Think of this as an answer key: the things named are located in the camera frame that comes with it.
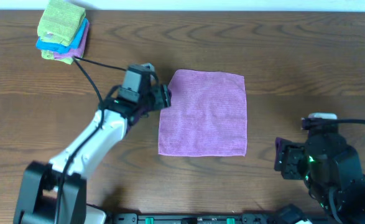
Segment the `purple microfiber cloth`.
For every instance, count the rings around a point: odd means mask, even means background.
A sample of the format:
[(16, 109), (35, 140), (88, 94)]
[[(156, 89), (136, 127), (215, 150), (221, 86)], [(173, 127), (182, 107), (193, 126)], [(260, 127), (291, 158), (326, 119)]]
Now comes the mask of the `purple microfiber cloth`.
[(171, 106), (160, 112), (160, 155), (246, 155), (247, 98), (243, 76), (180, 69), (174, 73), (169, 90)]

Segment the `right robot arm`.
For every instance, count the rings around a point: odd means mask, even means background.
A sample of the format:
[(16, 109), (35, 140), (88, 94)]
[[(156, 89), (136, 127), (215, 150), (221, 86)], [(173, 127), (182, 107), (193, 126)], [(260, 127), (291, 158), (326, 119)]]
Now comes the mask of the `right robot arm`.
[(365, 174), (357, 150), (339, 133), (339, 124), (365, 120), (303, 118), (307, 140), (277, 138), (274, 169), (284, 179), (302, 180), (331, 222), (365, 223)]

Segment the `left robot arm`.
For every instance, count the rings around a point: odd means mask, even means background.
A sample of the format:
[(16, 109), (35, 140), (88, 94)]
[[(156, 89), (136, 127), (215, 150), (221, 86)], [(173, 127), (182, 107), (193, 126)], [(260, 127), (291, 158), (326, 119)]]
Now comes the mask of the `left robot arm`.
[(110, 214), (88, 205), (88, 179), (142, 116), (169, 106), (170, 92), (152, 64), (128, 66), (123, 83), (100, 99), (92, 121), (69, 146), (46, 164), (27, 166), (13, 222), (110, 223)]

